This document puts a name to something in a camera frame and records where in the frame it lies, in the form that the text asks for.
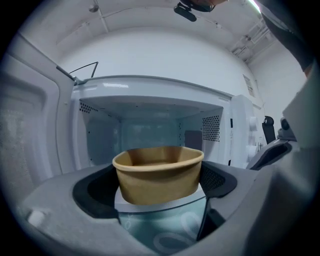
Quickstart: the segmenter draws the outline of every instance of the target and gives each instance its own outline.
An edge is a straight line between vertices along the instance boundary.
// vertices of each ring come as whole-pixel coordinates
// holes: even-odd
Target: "gray surface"
[[[74,202],[74,184],[108,165],[89,167],[47,180],[24,200],[18,213],[26,218],[30,210],[44,212],[45,219],[37,227],[40,232],[87,254],[154,255],[124,230],[117,219],[94,219]]]
[[[236,211],[216,231],[175,256],[241,255],[246,239],[263,206],[274,167],[261,169]]]
[[[285,155],[277,165],[270,165],[274,168],[272,180],[263,207],[248,234],[245,255],[260,255],[261,252],[273,248],[290,231],[298,218],[303,216],[319,190],[319,156],[320,148],[293,150]],[[295,231],[298,238],[301,233]],[[303,235],[309,239],[313,236],[308,232]],[[306,243],[305,237],[301,242],[303,245],[310,244],[310,242]]]
[[[233,175],[237,179],[237,186],[232,192],[222,198],[210,198],[209,200],[211,208],[218,211],[218,213],[227,220],[239,207],[259,172],[219,163],[210,163],[210,165]]]

